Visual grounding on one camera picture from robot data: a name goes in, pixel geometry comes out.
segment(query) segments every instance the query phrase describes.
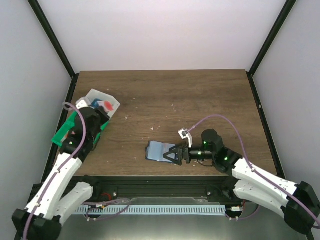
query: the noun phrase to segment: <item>wooden tabletop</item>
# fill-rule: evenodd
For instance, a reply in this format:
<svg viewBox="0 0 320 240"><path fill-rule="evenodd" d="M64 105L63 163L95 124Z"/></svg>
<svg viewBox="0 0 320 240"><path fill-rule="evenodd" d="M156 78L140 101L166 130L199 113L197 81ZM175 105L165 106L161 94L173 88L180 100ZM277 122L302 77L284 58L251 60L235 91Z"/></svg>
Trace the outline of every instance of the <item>wooden tabletop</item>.
<svg viewBox="0 0 320 240"><path fill-rule="evenodd" d="M211 114L230 119L249 160L276 174L245 70L83 71L72 102L91 89L114 96L121 106L78 176L221 175L194 161L178 166L145 159L148 141L177 144L178 130ZM235 131L222 118L210 118L194 129L194 144L201 143L206 129L215 129L228 148L242 154Z"/></svg>

